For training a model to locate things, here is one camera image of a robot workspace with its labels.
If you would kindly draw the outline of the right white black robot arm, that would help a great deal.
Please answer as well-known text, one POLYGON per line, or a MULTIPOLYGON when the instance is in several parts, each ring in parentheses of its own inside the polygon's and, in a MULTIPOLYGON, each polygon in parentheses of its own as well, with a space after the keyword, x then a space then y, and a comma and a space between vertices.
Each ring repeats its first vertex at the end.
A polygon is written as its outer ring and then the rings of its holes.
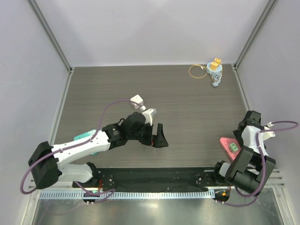
POLYGON ((247 111, 233 134, 240 151, 231 163, 216 163, 212 182, 219 186, 228 183, 258 196, 276 165, 268 156, 264 141, 276 135, 268 126, 261 125, 261 114, 256 111, 247 111))

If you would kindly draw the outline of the pink triangular power socket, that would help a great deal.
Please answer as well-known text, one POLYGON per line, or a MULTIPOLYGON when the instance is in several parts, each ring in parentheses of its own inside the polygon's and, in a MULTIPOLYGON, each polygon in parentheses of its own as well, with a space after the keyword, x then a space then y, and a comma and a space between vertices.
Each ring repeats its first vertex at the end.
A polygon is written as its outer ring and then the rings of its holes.
POLYGON ((241 147, 234 138, 221 137, 219 143, 231 161, 233 161, 237 157, 238 153, 241 150, 241 147), (231 143, 235 143, 239 147, 239 150, 237 152, 231 152, 231 150, 229 149, 229 144, 231 143))

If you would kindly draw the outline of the green cube plug adapter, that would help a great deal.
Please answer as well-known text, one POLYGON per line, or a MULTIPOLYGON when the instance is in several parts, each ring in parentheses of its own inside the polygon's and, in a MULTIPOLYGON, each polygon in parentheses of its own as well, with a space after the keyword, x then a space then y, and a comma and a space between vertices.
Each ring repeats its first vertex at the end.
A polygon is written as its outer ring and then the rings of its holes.
POLYGON ((239 150, 239 147, 233 142, 229 144, 229 149, 231 150, 231 152, 237 152, 239 150))

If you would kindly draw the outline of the white cube plug adapter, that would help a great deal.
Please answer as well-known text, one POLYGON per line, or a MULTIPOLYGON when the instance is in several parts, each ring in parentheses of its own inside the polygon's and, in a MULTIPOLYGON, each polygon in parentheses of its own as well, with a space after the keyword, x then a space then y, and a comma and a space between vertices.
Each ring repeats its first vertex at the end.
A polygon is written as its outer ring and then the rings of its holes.
POLYGON ((143 99, 140 95, 135 95, 132 98, 130 98, 130 103, 134 107, 135 110, 140 109, 144 106, 143 99))

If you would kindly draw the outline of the teal triangular power socket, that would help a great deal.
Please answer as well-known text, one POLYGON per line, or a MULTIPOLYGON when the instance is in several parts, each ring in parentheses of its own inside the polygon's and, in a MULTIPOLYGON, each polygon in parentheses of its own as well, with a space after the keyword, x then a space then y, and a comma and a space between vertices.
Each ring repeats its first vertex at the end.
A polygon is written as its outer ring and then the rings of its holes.
POLYGON ((83 134, 80 134, 80 135, 77 135, 73 138, 74 141, 77 141, 77 140, 80 140, 80 139, 83 139, 83 138, 86 138, 88 136, 93 136, 94 134, 96 133, 96 129, 93 129, 91 131, 88 131, 88 132, 85 132, 83 134))

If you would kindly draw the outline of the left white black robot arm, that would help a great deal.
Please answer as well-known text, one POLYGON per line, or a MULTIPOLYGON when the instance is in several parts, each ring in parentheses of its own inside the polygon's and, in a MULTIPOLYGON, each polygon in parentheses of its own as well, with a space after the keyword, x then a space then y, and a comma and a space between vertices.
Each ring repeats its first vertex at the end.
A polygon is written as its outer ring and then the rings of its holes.
POLYGON ((163 124, 157 125, 154 135, 152 121, 150 114, 135 112, 79 140, 53 146, 49 142, 40 143, 28 161, 36 189, 49 188, 57 182, 79 182, 82 186, 95 187, 99 173, 94 164, 75 165, 73 162, 124 146, 131 140, 154 148, 168 147, 163 124))

